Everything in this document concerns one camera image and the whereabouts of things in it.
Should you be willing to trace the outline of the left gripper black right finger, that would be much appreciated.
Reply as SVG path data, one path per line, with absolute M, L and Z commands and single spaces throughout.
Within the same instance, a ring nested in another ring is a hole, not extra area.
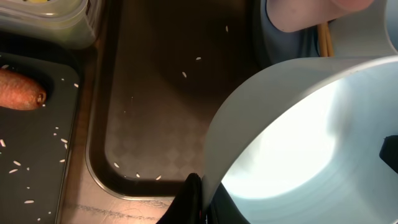
M 398 135 L 384 138 L 379 157 L 395 172 L 398 173 Z

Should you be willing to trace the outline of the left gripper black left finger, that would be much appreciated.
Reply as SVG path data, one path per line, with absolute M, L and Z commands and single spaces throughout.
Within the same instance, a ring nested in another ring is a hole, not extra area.
M 199 224 L 201 200 L 201 178 L 191 173 L 157 224 Z

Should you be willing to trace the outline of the light blue bowl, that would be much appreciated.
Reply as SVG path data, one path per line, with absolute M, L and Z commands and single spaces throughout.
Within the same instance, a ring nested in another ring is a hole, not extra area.
M 203 208 L 227 223 L 396 223 L 397 57 L 297 58 L 237 87 L 205 139 Z

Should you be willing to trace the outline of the pink plastic cup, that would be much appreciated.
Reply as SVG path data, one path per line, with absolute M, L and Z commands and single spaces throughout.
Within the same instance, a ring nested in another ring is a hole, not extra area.
M 271 23 L 283 32 L 295 32 L 362 11 L 374 0 L 268 0 Z

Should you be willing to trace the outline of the orange carrot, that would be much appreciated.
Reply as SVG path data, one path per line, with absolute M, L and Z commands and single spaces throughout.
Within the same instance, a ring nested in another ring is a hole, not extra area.
M 36 110 L 47 99 L 45 88 L 20 73 L 1 69 L 1 107 L 13 110 Z

